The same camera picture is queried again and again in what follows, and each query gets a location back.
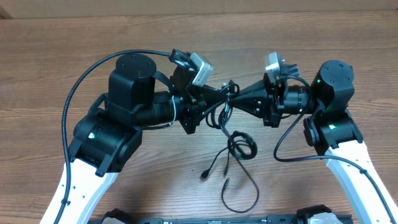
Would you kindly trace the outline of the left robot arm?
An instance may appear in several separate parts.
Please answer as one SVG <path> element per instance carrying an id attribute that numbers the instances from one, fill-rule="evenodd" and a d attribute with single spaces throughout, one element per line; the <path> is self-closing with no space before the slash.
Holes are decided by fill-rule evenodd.
<path id="1" fill-rule="evenodd" d="M 73 130 L 62 134 L 65 164 L 42 223 L 87 223 L 98 202 L 142 143 L 144 131 L 179 122 L 192 134 L 200 122 L 235 92 L 206 84 L 212 65 L 196 53 L 165 53 L 176 64 L 168 77 L 158 71 L 152 50 L 113 54 L 108 90 Z"/>

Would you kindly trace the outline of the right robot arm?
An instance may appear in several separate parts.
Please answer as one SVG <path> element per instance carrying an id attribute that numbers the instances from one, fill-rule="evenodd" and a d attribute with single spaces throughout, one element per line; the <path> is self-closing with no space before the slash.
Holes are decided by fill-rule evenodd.
<path id="1" fill-rule="evenodd" d="M 378 176 L 364 137 L 348 111 L 354 95 L 352 66 L 323 63 L 312 83 L 299 75 L 297 65 L 281 59 L 270 62 L 264 79 L 231 100 L 231 106 L 263 119 L 276 128 L 283 114 L 303 121 L 304 135 L 316 155 L 288 162 L 323 160 L 338 179 L 360 223 L 397 223 L 397 205 Z"/>

